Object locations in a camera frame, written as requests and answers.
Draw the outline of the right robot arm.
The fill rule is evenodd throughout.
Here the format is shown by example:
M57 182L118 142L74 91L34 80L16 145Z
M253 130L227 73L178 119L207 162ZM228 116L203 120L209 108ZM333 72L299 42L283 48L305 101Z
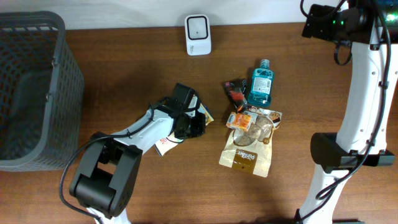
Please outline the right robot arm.
M386 128L397 84L397 2L341 1L304 12L302 36L348 47L352 66L345 116L336 133L315 133L312 183L295 223L331 223L347 181L363 166L390 166Z

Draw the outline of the yellow snack bag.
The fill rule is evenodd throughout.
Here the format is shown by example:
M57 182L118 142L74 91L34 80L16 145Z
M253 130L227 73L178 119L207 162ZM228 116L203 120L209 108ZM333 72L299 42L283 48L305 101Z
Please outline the yellow snack bag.
M154 104L154 108L161 110L161 101L164 99L165 98L161 99L159 102ZM205 114L206 126L209 123L214 121L212 115L208 111L208 108L202 102L200 104L199 112ZM160 156L164 156L168 151L170 151L175 146L178 146L179 144L183 143L185 140L186 139L177 139L174 136L174 133L171 133L171 131L170 131L170 134L168 136L166 136L165 138L162 138L161 140L159 140L155 143L155 148Z

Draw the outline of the beige cookie pouch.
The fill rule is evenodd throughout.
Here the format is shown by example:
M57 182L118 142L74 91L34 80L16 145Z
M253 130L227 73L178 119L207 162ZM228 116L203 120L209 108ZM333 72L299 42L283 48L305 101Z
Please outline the beige cookie pouch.
M251 126L248 131L231 129L219 164L267 177L272 159L272 137L279 128L282 113L255 107L241 113L251 115Z

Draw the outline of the teal mouthwash bottle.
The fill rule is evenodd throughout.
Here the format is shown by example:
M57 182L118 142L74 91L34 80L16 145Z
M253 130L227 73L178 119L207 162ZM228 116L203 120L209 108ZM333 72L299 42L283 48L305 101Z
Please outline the teal mouthwash bottle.
M262 59L259 68L255 68L252 73L251 88L248 94L250 105L265 108L270 106L274 77L274 72L270 69L270 60Z

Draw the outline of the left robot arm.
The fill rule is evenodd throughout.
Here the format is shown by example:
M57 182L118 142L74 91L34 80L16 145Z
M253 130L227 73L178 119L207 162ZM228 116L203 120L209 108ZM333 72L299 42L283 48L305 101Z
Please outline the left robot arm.
M197 138L206 128L199 111L198 93L181 83L170 96L151 104L134 124L114 134L97 132L68 161L81 161L69 193L80 208L70 209L95 219L96 223L128 223L125 208L132 196L142 156L170 135L182 141Z

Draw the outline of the orange snack packet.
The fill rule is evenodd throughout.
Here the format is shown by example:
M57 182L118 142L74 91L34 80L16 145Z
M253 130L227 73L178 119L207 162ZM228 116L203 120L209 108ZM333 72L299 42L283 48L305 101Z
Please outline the orange snack packet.
M226 126L230 129L240 129L243 131L248 131L251 123L251 115L231 112L227 119Z

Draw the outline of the dark red snack packet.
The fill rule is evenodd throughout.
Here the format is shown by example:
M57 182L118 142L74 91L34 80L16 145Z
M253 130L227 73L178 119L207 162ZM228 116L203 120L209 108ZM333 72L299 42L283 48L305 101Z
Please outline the dark red snack packet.
M248 107L248 101L245 97L246 87L247 83L244 78L223 82L224 92L234 104L237 112Z

